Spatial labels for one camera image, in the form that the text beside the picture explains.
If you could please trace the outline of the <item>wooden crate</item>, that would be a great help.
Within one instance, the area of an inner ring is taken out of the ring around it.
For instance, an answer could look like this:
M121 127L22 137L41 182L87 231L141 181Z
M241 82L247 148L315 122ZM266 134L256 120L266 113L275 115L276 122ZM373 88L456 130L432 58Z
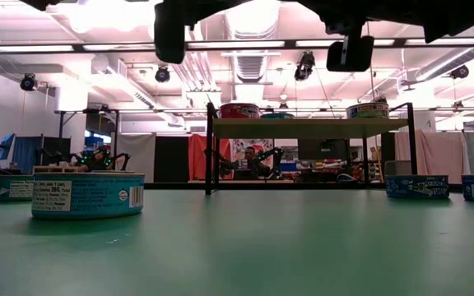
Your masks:
M74 173L78 170L76 166L34 166L32 173Z

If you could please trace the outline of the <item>white hanging curtain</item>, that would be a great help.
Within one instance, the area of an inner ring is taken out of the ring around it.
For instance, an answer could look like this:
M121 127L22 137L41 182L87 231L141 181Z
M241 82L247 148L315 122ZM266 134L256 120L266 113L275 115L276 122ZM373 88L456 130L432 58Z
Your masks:
M144 183L154 182L156 136L154 134L128 135L117 137L118 151L131 156L126 170L145 175Z

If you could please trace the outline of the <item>large teal tuna can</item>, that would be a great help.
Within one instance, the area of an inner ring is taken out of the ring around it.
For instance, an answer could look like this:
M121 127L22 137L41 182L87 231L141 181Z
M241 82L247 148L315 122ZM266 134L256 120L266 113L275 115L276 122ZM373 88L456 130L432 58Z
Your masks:
M31 214L43 220L93 220L137 215L144 206L142 173L37 173Z
M0 201L31 201L32 175L0 175Z

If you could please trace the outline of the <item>white and red poster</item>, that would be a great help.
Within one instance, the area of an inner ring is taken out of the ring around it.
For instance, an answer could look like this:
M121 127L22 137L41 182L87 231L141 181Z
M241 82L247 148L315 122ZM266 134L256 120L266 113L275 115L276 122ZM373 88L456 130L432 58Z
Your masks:
M274 147L273 139L231 139L230 157L232 161L244 160L245 149L252 146L256 155L271 150Z

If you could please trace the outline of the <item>green label tuna can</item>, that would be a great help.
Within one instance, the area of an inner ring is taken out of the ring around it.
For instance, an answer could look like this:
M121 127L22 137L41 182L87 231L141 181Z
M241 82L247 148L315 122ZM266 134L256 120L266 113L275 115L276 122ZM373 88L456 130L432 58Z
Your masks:
M386 103L355 104L346 109L348 118L388 118L389 107Z

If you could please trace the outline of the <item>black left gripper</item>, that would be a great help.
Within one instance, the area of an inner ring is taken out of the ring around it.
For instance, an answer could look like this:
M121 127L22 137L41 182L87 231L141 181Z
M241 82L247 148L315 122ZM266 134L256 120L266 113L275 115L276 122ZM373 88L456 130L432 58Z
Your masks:
M45 11L48 6L58 5L62 0L20 0L39 11Z

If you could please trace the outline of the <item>wooden shelf with black legs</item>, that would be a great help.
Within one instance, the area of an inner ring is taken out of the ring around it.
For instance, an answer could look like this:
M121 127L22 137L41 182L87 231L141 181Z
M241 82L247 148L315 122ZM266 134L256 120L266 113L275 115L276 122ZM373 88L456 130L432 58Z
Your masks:
M204 192L211 195L219 188L219 156L221 139L351 139L363 141L377 136L408 128L410 168L418 174L416 157L416 134L413 104L408 102L394 107L405 108L405 119L391 118L223 118L217 117L214 104L207 104L207 150Z

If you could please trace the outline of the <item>large red albacore can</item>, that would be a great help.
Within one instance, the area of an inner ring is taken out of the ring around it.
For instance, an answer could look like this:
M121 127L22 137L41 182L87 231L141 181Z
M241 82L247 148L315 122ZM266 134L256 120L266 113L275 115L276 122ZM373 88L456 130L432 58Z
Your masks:
M259 118L260 108L255 104L228 103L220 107L220 118Z

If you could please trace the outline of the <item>person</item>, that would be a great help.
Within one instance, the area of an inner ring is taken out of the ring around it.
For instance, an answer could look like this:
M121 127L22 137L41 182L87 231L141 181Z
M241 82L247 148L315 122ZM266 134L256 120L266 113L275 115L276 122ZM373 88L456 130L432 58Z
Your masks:
M237 179L254 180L269 175L270 168L256 158L256 152L252 146L245 149L244 159L246 160L247 168L235 172Z
M105 146L100 146L93 152L84 151L77 161L77 167L79 172L84 173L111 169L109 150Z

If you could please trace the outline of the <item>ribbed ventilation duct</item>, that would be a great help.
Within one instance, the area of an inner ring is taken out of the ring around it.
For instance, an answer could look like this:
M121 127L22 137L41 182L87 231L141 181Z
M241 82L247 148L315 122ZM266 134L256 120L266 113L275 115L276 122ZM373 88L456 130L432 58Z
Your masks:
M238 52L233 57L236 77L242 82L260 82L267 69L266 52Z

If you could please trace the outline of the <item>green table mat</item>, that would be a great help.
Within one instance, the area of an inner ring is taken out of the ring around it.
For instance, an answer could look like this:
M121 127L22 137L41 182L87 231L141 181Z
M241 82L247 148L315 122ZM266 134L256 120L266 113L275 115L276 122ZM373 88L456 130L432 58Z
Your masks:
M0 204L0 296L474 296L474 202L146 191L140 215Z

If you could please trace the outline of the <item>cluttered background workbench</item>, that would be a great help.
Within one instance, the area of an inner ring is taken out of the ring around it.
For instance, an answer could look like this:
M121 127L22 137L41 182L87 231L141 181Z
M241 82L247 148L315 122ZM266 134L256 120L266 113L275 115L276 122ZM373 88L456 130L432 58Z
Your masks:
M281 162L281 179L294 183L380 183L379 164L368 161L365 174L363 160L296 160Z

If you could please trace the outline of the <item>black background rig frame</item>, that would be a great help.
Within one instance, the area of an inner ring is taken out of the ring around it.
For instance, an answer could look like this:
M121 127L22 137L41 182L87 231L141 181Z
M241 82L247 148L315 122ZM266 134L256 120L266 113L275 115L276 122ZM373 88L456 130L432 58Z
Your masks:
M102 106L99 109L83 109L83 110L78 110L78 111L63 111L63 110L56 110L56 114L60 115L60 123L59 123L59 139L63 138L63 126L70 121L70 119L78 114L78 113L84 113L84 114L99 114L99 115L104 115L104 114L110 114L114 113L115 114L115 131L113 133L114 135L114 145L113 145L113 155L118 154L118 140L117 137L119 135L119 110L118 109L110 109L107 106ZM109 171L93 171L95 173L112 173L114 170L109 170Z

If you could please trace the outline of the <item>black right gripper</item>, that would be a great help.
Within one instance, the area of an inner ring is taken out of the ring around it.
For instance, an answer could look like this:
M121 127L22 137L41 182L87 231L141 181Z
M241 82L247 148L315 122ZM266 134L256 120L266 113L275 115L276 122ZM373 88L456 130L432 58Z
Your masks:
M328 49L330 72L364 72L370 64L374 37L363 36L367 17L423 28L427 44L455 36L474 26L474 0L298 0L315 12L327 35L342 41Z

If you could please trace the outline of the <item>black wall panel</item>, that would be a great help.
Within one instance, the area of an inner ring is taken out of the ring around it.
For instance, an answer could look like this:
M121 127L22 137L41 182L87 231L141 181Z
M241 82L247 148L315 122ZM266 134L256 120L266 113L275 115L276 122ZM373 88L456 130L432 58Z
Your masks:
M188 181L188 138L156 138L154 182L186 183Z

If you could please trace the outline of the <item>red hanging banner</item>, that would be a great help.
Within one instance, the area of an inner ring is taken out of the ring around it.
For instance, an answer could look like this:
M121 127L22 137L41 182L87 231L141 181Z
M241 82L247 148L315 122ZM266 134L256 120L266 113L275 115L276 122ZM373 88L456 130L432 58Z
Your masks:
M188 138L188 180L203 180L206 177L207 138L201 135L192 135ZM231 159L230 141L220 141L220 153L228 160Z

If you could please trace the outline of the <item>beige hanging cloth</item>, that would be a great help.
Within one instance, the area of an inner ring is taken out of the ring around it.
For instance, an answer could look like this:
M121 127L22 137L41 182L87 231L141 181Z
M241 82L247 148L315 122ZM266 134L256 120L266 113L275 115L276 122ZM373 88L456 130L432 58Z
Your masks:
M461 132L415 130L416 163L419 175L447 175L450 184L461 184L470 164Z

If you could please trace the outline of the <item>blue hanging curtain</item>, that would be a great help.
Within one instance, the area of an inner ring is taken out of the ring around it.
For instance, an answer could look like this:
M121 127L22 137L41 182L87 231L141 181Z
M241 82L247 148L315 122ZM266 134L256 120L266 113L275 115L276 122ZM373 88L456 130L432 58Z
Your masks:
M37 150L41 147L41 136L19 136L15 139L12 162L24 174L31 174L36 164Z

